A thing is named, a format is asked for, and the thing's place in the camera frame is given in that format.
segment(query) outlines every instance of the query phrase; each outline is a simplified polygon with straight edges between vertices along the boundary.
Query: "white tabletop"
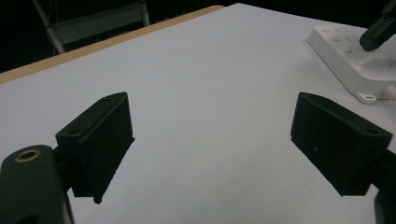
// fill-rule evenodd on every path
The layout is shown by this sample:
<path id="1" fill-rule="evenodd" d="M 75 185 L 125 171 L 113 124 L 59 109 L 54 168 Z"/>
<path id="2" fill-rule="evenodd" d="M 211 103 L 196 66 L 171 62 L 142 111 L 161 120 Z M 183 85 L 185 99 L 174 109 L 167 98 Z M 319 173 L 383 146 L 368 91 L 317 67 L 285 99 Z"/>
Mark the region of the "white tabletop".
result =
<path id="1" fill-rule="evenodd" d="M 100 205 L 69 193 L 77 223 L 375 223 L 374 187 L 340 197 L 290 141 L 300 91 L 396 133 L 308 45 L 323 23 L 234 5 L 3 84 L 0 159 L 127 91 L 136 140 Z"/>

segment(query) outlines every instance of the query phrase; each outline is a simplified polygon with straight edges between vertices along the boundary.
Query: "power strip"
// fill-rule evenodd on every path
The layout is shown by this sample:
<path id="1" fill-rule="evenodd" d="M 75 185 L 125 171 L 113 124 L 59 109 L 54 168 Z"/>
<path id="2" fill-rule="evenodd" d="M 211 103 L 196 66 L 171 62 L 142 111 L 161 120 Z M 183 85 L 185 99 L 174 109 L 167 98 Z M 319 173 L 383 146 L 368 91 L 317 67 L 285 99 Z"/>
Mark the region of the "power strip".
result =
<path id="1" fill-rule="evenodd" d="M 346 89 L 363 104 L 396 100 L 396 61 L 381 48 L 366 52 L 359 43 L 363 32 L 341 24 L 318 25 L 309 44 Z"/>

